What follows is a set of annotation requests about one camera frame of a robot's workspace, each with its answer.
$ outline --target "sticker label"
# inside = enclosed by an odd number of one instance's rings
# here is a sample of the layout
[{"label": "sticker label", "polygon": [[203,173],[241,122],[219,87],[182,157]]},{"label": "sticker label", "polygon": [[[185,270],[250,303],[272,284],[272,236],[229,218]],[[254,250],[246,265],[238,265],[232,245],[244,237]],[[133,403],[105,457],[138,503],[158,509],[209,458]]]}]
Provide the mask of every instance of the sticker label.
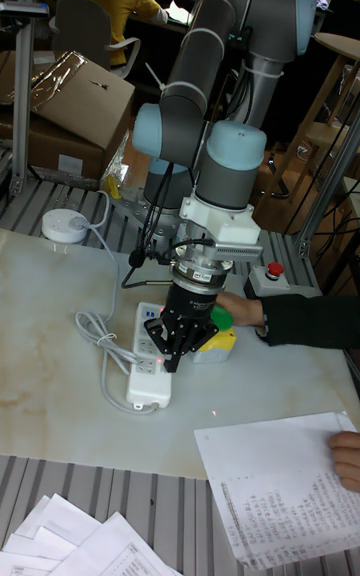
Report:
[{"label": "sticker label", "polygon": [[80,158],[74,158],[74,156],[65,156],[65,154],[59,154],[58,169],[62,172],[68,172],[69,174],[76,174],[76,176],[81,176],[82,174],[83,161]]},{"label": "sticker label", "polygon": [[211,281],[211,274],[203,274],[202,272],[194,272],[193,273],[194,280],[200,280],[202,283],[210,283]]}]

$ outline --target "round white device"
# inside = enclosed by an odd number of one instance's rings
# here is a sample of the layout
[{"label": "round white device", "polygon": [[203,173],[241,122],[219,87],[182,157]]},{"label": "round white device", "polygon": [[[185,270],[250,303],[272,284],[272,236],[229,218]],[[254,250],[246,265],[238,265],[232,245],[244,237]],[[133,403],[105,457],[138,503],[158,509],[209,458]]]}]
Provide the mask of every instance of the round white device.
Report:
[{"label": "round white device", "polygon": [[88,231],[88,221],[71,209],[54,209],[42,217],[41,231],[54,243],[80,243]]}]

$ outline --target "red emergency stop button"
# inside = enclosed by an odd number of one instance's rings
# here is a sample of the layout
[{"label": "red emergency stop button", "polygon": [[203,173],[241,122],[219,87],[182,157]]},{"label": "red emergency stop button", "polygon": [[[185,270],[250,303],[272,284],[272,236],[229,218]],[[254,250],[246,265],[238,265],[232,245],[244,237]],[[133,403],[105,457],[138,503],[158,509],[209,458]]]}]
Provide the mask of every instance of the red emergency stop button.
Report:
[{"label": "red emergency stop button", "polygon": [[280,274],[282,274],[284,272],[284,267],[281,265],[281,263],[269,263],[268,264],[268,270],[267,270],[267,277],[271,278],[272,280],[277,280],[280,276]]}]

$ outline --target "black sleeve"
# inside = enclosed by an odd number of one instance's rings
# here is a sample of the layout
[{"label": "black sleeve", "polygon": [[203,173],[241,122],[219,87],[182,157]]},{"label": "black sleeve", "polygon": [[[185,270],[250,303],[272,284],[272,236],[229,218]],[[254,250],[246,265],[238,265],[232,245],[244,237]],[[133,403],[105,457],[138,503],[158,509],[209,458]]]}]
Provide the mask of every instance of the black sleeve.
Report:
[{"label": "black sleeve", "polygon": [[310,345],[328,349],[360,348],[358,296],[300,295],[261,299],[269,345]]}]

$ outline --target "office chair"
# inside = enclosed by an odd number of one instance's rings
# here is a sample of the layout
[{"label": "office chair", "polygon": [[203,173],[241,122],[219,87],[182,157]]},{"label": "office chair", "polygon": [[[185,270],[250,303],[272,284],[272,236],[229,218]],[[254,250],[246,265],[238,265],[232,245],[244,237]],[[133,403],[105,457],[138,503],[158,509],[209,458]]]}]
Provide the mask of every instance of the office chair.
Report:
[{"label": "office chair", "polygon": [[[58,0],[55,18],[49,25],[53,51],[77,51],[121,78],[130,73],[141,42],[139,38],[128,38],[112,45],[110,16],[100,5],[91,0]],[[110,52],[131,44],[134,46],[126,65],[112,70]]]}]

